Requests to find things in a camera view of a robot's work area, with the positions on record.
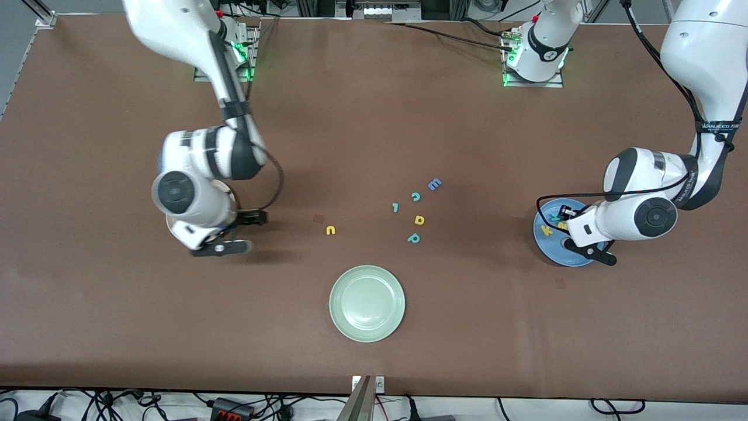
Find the blue plate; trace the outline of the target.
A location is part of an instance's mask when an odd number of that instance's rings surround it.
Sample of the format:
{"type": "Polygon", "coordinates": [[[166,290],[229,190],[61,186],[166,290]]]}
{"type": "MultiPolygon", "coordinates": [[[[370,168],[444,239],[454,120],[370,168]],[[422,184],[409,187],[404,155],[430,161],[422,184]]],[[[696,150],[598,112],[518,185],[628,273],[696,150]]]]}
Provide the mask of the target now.
{"type": "MultiPolygon", "coordinates": [[[[559,229],[557,226],[558,223],[551,223],[548,219],[549,215],[556,215],[552,213],[553,203],[564,203],[564,205],[569,205],[576,211],[583,208],[583,203],[575,199],[550,199],[547,202],[542,203],[537,207],[537,213],[535,213],[534,220],[532,221],[532,234],[534,235],[535,244],[538,246],[540,251],[550,259],[550,261],[553,261],[558,265],[565,267],[584,267],[590,264],[593,261],[587,260],[586,258],[563,248],[562,243],[564,242],[564,239],[570,237],[566,234],[567,230],[559,229]],[[545,236],[541,231],[541,226],[553,227],[553,235],[545,236]]],[[[560,222],[567,224],[563,219],[561,219],[560,222]]]]}

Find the pale green plate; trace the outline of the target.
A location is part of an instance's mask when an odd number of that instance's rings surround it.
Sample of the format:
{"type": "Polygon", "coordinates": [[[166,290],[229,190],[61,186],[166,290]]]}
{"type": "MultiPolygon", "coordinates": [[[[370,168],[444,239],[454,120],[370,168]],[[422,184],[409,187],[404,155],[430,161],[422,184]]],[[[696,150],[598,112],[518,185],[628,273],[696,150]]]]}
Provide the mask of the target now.
{"type": "Polygon", "coordinates": [[[382,341],[394,333],[406,312],[403,286],[392,272],[376,265],[360,265],[331,288],[328,308],[337,330],[362,343],[382,341]]]}

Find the black orange power strip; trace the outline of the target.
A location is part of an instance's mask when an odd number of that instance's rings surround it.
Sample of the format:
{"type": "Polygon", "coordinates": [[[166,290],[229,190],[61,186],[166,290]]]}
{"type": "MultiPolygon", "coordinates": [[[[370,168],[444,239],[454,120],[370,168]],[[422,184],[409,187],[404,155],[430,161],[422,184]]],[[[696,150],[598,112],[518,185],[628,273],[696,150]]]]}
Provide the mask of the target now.
{"type": "Polygon", "coordinates": [[[254,407],[240,404],[230,399],[217,398],[210,405],[212,412],[209,421],[251,421],[254,418],[254,407]]]}

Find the grey equipment box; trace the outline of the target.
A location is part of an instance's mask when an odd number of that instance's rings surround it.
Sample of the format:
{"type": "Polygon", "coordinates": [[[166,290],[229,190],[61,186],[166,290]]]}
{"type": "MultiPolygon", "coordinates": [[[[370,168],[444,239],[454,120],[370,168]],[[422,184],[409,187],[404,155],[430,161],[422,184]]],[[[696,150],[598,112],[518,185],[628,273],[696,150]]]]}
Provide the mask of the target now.
{"type": "Polygon", "coordinates": [[[422,19],[420,0],[335,0],[334,17],[409,22],[422,19]]]}

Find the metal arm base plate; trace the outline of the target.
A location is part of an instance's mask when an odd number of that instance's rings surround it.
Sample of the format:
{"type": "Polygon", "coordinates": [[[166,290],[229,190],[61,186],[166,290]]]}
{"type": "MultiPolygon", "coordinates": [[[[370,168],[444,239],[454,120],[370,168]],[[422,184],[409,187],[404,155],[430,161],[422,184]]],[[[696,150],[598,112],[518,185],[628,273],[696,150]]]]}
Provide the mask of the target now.
{"type": "Polygon", "coordinates": [[[521,27],[514,27],[510,31],[502,32],[500,38],[500,45],[507,46],[510,48],[509,51],[504,51],[502,55],[502,72],[503,72],[503,85],[505,87],[540,87],[540,88],[561,88],[563,87],[563,75],[561,69],[563,68],[563,59],[565,58],[568,50],[565,50],[563,55],[559,59],[554,61],[557,64],[555,72],[548,80],[535,81],[526,79],[526,75],[534,77],[539,74],[541,70],[549,68],[551,63],[540,62],[540,68],[534,69],[531,67],[535,63],[537,54],[529,47],[524,46],[522,43],[522,36],[524,35],[521,27]]]}
{"type": "Polygon", "coordinates": [[[211,46],[209,31],[205,28],[192,31],[185,38],[185,45],[191,58],[190,64],[195,67],[196,80],[213,82],[214,77],[220,75],[218,64],[211,61],[222,59],[227,68],[235,72],[239,82],[251,82],[254,79],[259,45],[258,27],[248,26],[245,22],[229,24],[227,20],[226,32],[219,46],[211,46]]]}

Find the aluminium frame post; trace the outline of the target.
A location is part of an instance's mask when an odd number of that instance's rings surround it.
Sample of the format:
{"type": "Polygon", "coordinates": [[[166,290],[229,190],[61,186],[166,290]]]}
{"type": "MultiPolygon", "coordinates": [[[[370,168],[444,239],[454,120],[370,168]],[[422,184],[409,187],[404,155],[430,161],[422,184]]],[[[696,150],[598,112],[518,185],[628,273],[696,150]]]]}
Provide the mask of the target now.
{"type": "Polygon", "coordinates": [[[58,14],[51,10],[43,0],[21,0],[21,2],[36,16],[35,26],[38,29],[53,29],[58,14]]]}

